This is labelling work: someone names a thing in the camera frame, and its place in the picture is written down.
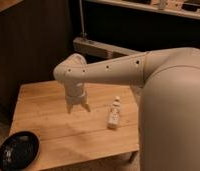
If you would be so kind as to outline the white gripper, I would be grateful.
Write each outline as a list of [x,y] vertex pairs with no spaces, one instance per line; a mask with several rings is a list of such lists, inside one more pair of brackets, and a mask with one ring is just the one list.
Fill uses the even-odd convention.
[[87,103],[87,93],[83,83],[65,85],[65,99],[67,101],[67,112],[71,113],[73,105],[81,104],[81,106],[90,112],[90,106]]

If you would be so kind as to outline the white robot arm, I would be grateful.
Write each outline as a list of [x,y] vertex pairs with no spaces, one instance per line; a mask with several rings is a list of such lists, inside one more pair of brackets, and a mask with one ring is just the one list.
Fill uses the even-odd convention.
[[139,87],[140,171],[200,171],[200,49],[153,50],[92,64],[74,53],[53,75],[70,106],[86,100],[86,83]]

